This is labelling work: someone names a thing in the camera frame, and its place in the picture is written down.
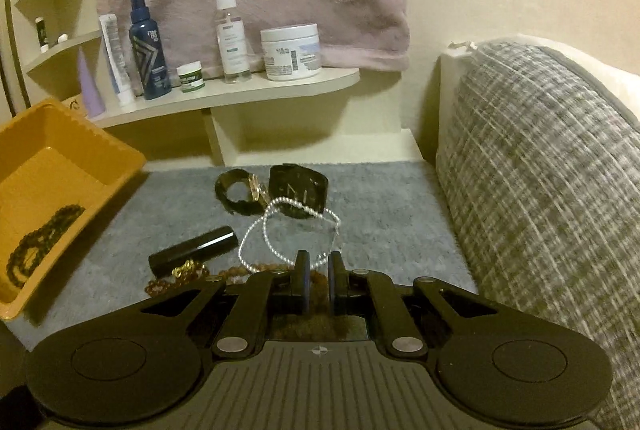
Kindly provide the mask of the small gold chain jewelry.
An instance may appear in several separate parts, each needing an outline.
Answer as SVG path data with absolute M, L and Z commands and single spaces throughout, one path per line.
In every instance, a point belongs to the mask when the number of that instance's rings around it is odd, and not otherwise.
M 175 280 L 192 280 L 194 276 L 200 272 L 201 265 L 192 259 L 186 260 L 182 265 L 177 266 L 171 271 L 171 276 Z

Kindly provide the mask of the large white cream jar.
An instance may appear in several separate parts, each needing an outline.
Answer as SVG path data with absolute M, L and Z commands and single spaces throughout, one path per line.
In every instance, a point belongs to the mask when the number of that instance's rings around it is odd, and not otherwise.
M 269 80 L 293 81 L 320 72 L 321 48 L 316 24 L 263 29 L 260 40 Z

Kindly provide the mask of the black square watch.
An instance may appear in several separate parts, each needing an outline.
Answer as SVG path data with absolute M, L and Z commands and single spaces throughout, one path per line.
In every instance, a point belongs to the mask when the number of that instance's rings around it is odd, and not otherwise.
M 299 164 L 276 164 L 270 168 L 268 194 L 271 199 L 286 197 L 322 213 L 328 197 L 328 178 Z

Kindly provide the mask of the upright black white tube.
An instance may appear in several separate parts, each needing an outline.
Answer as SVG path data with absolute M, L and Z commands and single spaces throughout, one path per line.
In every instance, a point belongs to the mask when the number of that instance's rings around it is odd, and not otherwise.
M 38 16 L 35 20 L 35 25 L 36 25 L 40 52 L 41 53 L 48 52 L 50 49 L 50 46 L 49 46 L 46 22 L 44 21 L 44 18 L 41 16 Z

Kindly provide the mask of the clear spray bottle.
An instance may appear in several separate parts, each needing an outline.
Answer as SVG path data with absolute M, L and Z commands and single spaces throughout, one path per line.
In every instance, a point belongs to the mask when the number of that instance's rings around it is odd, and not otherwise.
M 224 78 L 227 82 L 249 79 L 245 28 L 236 0 L 216 0 L 215 26 Z

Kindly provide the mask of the lilac cosmetic tube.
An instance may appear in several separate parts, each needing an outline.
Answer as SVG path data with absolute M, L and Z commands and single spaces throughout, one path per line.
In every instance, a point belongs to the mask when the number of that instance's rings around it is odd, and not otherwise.
M 93 118 L 102 115 L 105 112 L 105 104 L 96 85 L 96 80 L 90 72 L 85 52 L 81 48 L 77 50 L 76 66 L 82 104 L 84 104 L 87 116 Z

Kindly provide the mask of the grey fluffy mat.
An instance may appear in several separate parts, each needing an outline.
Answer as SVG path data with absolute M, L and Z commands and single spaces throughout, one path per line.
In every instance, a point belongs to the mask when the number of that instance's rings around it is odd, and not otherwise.
M 426 162 L 320 164 L 326 205 L 339 228 L 276 214 L 261 228 L 231 214 L 214 193 L 216 168 L 150 172 L 127 186 L 82 231 L 6 328 L 27 349 L 48 335 L 145 299 L 150 254 L 229 225 L 245 245 L 209 262 L 217 273 L 242 260 L 272 263 L 301 249 L 341 250 L 349 268 L 368 268 L 409 285 L 434 276 L 477 290 L 454 234 L 434 168 Z

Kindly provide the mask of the dark blue spray bottle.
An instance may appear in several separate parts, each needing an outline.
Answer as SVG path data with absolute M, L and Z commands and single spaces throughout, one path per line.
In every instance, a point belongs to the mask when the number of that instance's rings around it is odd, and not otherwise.
M 144 98 L 151 101 L 171 91 L 162 39 L 145 0 L 130 0 L 130 4 L 129 39 Z

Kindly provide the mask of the black cylindrical case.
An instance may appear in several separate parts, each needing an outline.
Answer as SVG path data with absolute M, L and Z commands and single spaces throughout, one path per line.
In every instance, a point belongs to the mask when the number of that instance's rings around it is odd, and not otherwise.
M 149 266 L 155 277 L 162 278 L 170 275 L 175 268 L 183 266 L 187 260 L 205 262 L 226 254 L 237 246 L 238 236 L 230 226 L 222 226 L 151 254 Z

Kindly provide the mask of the grey plaid pillow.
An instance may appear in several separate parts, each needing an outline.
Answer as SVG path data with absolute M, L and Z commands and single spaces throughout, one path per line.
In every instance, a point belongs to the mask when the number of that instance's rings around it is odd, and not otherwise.
M 639 424 L 639 109 L 550 46 L 472 46 L 436 171 L 484 296 L 608 354 L 599 421 Z

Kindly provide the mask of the orange plastic tray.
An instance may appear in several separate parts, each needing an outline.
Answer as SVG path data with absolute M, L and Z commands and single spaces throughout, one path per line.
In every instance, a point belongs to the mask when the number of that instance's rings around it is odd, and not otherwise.
M 1 127 L 2 320 L 23 312 L 74 239 L 144 165 L 138 150 L 53 98 Z M 27 234 L 73 205 L 84 211 L 17 286 L 8 275 L 11 254 Z

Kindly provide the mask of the small cardboard box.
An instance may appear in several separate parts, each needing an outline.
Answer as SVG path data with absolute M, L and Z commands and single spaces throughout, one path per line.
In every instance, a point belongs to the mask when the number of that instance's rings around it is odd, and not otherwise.
M 76 94 L 71 96 L 70 98 L 66 98 L 66 100 L 62 101 L 62 105 L 71 110 L 72 112 L 76 112 L 81 117 L 87 117 L 88 112 L 86 106 L 84 104 L 84 99 L 82 98 L 82 94 Z

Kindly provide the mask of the cream corner shelf unit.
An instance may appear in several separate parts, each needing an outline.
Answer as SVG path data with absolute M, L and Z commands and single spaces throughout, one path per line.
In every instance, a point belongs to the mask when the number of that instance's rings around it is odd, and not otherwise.
M 421 159 L 400 125 L 392 75 L 323 68 L 297 81 L 208 79 L 200 90 L 119 104 L 112 90 L 95 0 L 6 0 L 12 55 L 24 105 L 80 94 L 76 56 L 83 49 L 106 111 L 94 123 L 139 147 L 153 169 L 277 162 L 379 162 Z M 50 49 L 41 53 L 35 20 L 44 18 Z M 60 34 L 66 42 L 55 44 Z

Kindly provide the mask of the white blue cream tube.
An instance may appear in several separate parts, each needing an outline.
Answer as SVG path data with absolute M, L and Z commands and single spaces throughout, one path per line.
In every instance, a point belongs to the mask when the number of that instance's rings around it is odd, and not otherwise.
M 99 24 L 116 98 L 122 106 L 129 106 L 136 97 L 127 72 L 124 50 L 119 37 L 117 17 L 112 13 L 102 14 L 99 16 Z

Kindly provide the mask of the small green white jar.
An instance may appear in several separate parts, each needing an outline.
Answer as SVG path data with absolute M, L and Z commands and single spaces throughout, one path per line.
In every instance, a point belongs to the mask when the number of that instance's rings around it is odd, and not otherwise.
M 204 86 L 203 67 L 201 62 L 192 62 L 177 67 L 180 90 L 184 93 L 201 89 Z

